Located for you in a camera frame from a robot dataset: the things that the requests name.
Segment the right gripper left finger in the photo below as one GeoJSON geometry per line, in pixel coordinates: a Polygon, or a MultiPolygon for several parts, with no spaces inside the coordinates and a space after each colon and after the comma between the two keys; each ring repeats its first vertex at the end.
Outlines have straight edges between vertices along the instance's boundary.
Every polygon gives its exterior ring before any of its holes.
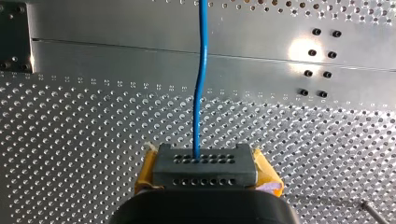
{"type": "Polygon", "coordinates": [[[145,154],[142,168],[134,183],[134,194],[143,192],[145,189],[163,189],[163,186],[153,184],[153,168],[159,149],[150,142],[146,142],[145,146],[148,151],[145,154]]]}

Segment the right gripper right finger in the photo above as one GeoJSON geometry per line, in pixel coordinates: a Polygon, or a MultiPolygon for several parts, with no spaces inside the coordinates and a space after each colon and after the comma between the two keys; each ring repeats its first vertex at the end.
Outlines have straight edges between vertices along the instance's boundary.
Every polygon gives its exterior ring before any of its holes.
{"type": "Polygon", "coordinates": [[[259,148],[253,150],[252,156],[256,168],[256,183],[249,186],[249,188],[280,197],[284,191],[284,182],[276,172],[276,169],[265,158],[259,148]]]}

